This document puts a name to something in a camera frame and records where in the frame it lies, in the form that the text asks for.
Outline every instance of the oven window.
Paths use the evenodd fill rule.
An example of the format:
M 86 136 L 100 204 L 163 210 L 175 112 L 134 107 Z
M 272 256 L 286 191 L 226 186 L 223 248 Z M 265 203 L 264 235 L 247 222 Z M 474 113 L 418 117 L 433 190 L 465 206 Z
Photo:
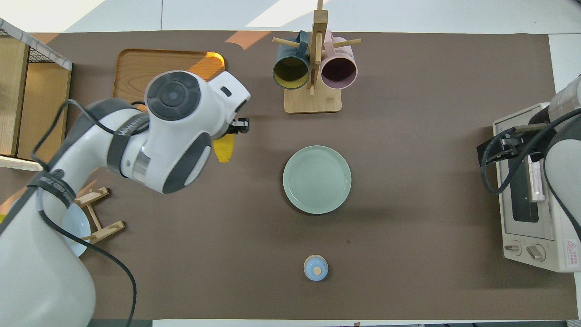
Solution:
M 509 159 L 508 166 L 510 167 L 514 161 L 515 159 Z M 535 223 L 539 221 L 539 209 L 536 203 L 529 201 L 528 178 L 526 165 L 523 163 L 510 182 L 512 218 L 518 222 Z

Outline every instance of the warning label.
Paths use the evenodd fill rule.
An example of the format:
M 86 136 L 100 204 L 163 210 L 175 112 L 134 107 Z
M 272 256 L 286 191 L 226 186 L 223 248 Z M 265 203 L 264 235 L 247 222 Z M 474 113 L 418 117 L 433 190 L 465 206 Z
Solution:
M 567 267 L 579 266 L 579 247 L 577 240 L 567 240 Z

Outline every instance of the toaster oven knob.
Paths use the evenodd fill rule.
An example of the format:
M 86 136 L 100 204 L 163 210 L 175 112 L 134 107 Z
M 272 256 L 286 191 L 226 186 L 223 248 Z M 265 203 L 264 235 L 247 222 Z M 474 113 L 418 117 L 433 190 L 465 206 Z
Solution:
M 518 245 L 510 245 L 504 246 L 504 249 L 511 252 L 519 252 L 521 250 L 521 247 Z
M 530 257 L 535 261 L 544 261 L 547 257 L 547 253 L 540 244 L 535 246 L 527 246 L 526 250 L 530 254 Z

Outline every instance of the small blue lid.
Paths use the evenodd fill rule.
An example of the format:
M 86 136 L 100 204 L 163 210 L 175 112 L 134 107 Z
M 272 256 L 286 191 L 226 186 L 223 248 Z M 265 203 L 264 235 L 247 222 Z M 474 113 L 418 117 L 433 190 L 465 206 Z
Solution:
M 318 282 L 327 277 L 329 265 L 320 255 L 311 255 L 304 261 L 304 274 L 310 280 Z

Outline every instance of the pink mug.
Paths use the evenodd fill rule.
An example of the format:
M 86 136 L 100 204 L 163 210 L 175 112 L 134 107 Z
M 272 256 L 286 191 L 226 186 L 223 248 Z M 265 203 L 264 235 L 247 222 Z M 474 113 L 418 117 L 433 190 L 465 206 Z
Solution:
M 333 37 L 331 31 L 327 30 L 321 54 L 321 80 L 326 86 L 336 90 L 348 87 L 357 78 L 357 65 L 351 46 L 333 47 L 333 43 L 342 41 L 346 40 Z

